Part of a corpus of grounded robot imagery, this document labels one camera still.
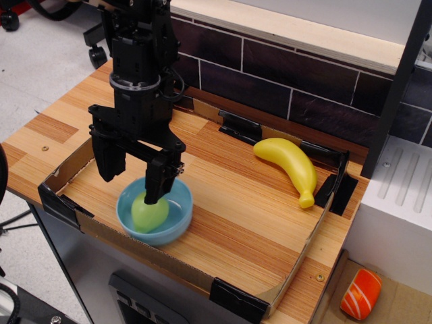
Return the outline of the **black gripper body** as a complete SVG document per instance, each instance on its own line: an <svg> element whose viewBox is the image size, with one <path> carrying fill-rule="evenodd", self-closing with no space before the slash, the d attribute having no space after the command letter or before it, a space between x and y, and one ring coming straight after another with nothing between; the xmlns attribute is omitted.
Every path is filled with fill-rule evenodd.
<svg viewBox="0 0 432 324"><path fill-rule="evenodd" d="M117 139L126 155L146 163L167 157L183 172L181 154L186 145L170 130L173 104L158 90L114 88L114 106L91 105L90 135Z"/></svg>

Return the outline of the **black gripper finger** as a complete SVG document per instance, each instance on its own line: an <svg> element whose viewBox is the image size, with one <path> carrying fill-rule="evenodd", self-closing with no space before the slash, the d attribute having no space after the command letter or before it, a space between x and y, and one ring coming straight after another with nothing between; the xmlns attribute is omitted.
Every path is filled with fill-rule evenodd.
<svg viewBox="0 0 432 324"><path fill-rule="evenodd" d="M178 176L177 166L167 157L155 157L147 163L144 202L156 204L160 198L171 191L175 178Z"/></svg>
<svg viewBox="0 0 432 324"><path fill-rule="evenodd" d="M92 149L100 176L110 182L126 170L126 152L117 139L92 135Z"/></svg>

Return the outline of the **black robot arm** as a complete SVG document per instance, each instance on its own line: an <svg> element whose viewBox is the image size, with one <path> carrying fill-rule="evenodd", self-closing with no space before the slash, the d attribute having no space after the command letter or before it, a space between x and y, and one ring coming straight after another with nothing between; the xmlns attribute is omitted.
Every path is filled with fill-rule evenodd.
<svg viewBox="0 0 432 324"><path fill-rule="evenodd" d="M170 192L184 167L186 145L170 130L184 81L173 69L180 46L169 1L110 1L103 27L113 60L114 106L91 105L90 135L99 174L110 182L126 169L126 155L147 163L144 201Z"/></svg>

